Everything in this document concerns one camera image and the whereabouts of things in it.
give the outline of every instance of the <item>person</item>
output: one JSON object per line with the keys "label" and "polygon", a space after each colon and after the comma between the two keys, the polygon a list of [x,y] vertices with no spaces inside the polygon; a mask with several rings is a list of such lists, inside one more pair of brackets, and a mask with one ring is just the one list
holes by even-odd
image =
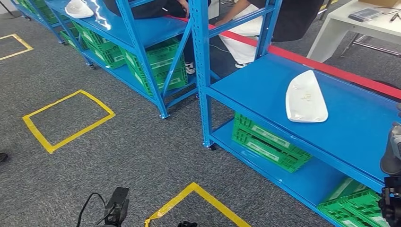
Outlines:
{"label": "person", "polygon": [[[273,42],[286,42],[301,39],[313,20],[316,18],[324,0],[283,0],[276,27],[273,33]],[[266,0],[235,0],[235,5],[223,19],[215,25],[220,26],[263,8]],[[244,24],[230,29],[239,35],[258,39],[263,17],[255,18]],[[237,68],[243,68],[255,58],[256,48],[237,40],[220,35],[220,39],[230,51],[236,61]]]}
{"label": "person", "polygon": [[3,150],[0,151],[0,162],[4,162],[5,160],[7,160],[8,155],[6,153],[3,153]]}
{"label": "person", "polygon": [[[121,16],[118,10],[116,0],[104,0],[106,7],[114,14]],[[173,16],[180,18],[189,17],[189,4],[188,0],[153,0],[143,5],[133,7],[132,14],[135,19],[155,18],[163,16]],[[188,41],[183,50],[185,57],[185,69],[188,74],[195,73],[195,56],[193,53],[192,36],[188,37]]]}

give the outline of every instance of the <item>black pants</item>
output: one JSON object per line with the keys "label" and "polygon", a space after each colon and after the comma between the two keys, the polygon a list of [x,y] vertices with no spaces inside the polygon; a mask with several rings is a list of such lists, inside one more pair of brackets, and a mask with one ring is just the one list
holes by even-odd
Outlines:
{"label": "black pants", "polygon": [[[165,6],[165,9],[167,9],[168,14],[173,17],[185,18],[186,12],[183,10],[181,4],[179,2],[177,2],[176,0],[169,0],[167,5]],[[177,38],[179,40],[181,40],[182,37],[183,37],[183,35],[177,35]],[[190,34],[188,37],[188,41],[185,44],[183,53],[184,53],[184,57],[185,57],[185,62],[187,62],[187,63],[195,62],[195,56],[193,53],[192,34]]]}

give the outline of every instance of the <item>white shoe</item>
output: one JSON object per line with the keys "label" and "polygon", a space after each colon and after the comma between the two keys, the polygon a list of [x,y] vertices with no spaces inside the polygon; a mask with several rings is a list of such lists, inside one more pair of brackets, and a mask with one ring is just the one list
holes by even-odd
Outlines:
{"label": "white shoe", "polygon": [[237,67],[237,68],[239,68],[239,69],[242,69],[243,67],[245,67],[245,66],[247,66],[247,65],[249,65],[249,64],[250,64],[250,62],[249,62],[249,63],[244,63],[244,64],[235,63],[235,67]]}
{"label": "white shoe", "polygon": [[193,67],[193,62],[185,63],[185,71],[187,71],[187,73],[190,75],[196,72],[195,68]]}

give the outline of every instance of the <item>yellow tape square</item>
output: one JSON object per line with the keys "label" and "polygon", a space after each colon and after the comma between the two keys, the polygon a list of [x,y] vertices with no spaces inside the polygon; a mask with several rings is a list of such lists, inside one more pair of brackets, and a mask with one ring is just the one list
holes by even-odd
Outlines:
{"label": "yellow tape square", "polygon": [[168,203],[166,203],[162,208],[156,211],[152,216],[145,220],[145,227],[149,227],[149,223],[153,219],[161,218],[167,212],[169,212],[173,207],[175,207],[179,202],[181,202],[185,197],[187,197],[190,193],[195,192],[204,198],[207,202],[209,202],[212,206],[218,209],[222,214],[224,214],[227,218],[229,218],[232,222],[234,222],[239,227],[251,227],[248,223],[242,220],[238,215],[232,212],[228,207],[226,207],[223,203],[214,198],[211,194],[201,188],[195,182],[188,185],[184,190],[182,190],[177,196],[172,198]]}
{"label": "yellow tape square", "polygon": [[[107,115],[106,117],[100,119],[99,121],[87,126],[86,128],[80,130],[79,132],[69,136],[68,138],[64,139],[63,141],[52,145],[49,143],[49,141],[47,141],[47,139],[43,136],[43,134],[37,129],[37,127],[34,125],[34,123],[32,122],[32,120],[30,119],[30,117],[32,117],[33,115],[42,112],[43,110],[46,110],[62,101],[65,101],[66,99],[69,99],[77,94],[84,94],[85,96],[87,96],[88,98],[90,98],[91,100],[93,100],[95,103],[97,103],[99,106],[101,106],[104,110],[106,110],[109,115]],[[36,137],[36,139],[41,143],[41,145],[47,150],[47,152],[49,152],[50,154],[52,154],[55,150],[57,150],[58,148],[66,145],[67,143],[73,141],[74,139],[76,139],[77,137],[85,134],[86,132],[96,128],[97,126],[103,124],[104,122],[106,122],[107,120],[113,118],[115,116],[115,113],[109,108],[107,107],[104,103],[102,103],[102,101],[100,101],[99,99],[95,98],[93,95],[89,94],[88,92],[84,91],[84,90],[78,90],[74,93],[72,93],[71,95],[68,95],[52,104],[49,104],[33,113],[30,113],[28,115],[25,115],[22,117],[22,120],[24,120],[25,124],[27,125],[27,127],[29,128],[29,130],[32,132],[32,134]]]}
{"label": "yellow tape square", "polygon": [[24,47],[26,47],[26,50],[23,50],[23,51],[20,51],[20,52],[17,52],[17,53],[13,53],[13,54],[7,55],[7,56],[5,56],[5,57],[1,57],[1,58],[0,58],[0,61],[33,50],[32,46],[30,46],[29,44],[27,44],[23,39],[21,39],[21,38],[20,38],[17,34],[15,34],[15,33],[14,33],[14,34],[11,34],[11,35],[6,35],[6,36],[3,36],[3,37],[0,37],[0,39],[5,39],[5,38],[8,38],[8,37],[14,37],[18,42],[20,42]]}

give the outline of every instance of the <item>cable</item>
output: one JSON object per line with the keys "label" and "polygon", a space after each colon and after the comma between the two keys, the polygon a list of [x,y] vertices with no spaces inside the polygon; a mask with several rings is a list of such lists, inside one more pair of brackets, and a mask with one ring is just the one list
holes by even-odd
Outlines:
{"label": "cable", "polygon": [[87,204],[88,204],[88,202],[90,201],[90,198],[92,198],[92,195],[97,195],[97,196],[99,196],[99,198],[100,198],[100,199],[102,200],[102,202],[103,202],[103,206],[106,208],[105,200],[103,199],[103,197],[102,197],[99,193],[94,192],[94,193],[90,194],[89,197],[88,197],[88,199],[87,199],[87,201],[85,202],[84,206],[82,207],[81,212],[79,213],[78,222],[77,222],[77,227],[79,227],[79,226],[81,225],[82,214],[84,213],[85,207],[87,207]]}
{"label": "cable", "polygon": [[401,11],[401,9],[397,9],[397,8],[391,8],[391,7],[375,7],[375,9],[396,9],[396,11],[390,12],[390,13],[382,13],[383,15],[390,15],[393,13],[398,13]]}
{"label": "cable", "polygon": [[221,50],[221,51],[224,51],[224,52],[230,53],[230,51],[226,51],[226,50],[220,49],[220,48],[219,48],[219,47],[217,47],[217,46],[214,46],[214,45],[210,45],[210,46],[213,46],[213,47],[215,47],[215,48],[217,48],[217,49],[219,49],[219,50]]}
{"label": "cable", "polygon": [[99,225],[100,222],[102,222],[104,219],[106,219],[106,217],[108,217],[113,212],[113,210],[115,209],[116,206],[117,206],[117,204],[113,203],[113,206],[110,208],[110,211],[102,219],[100,219],[98,222],[96,222],[95,225],[96,226]]}

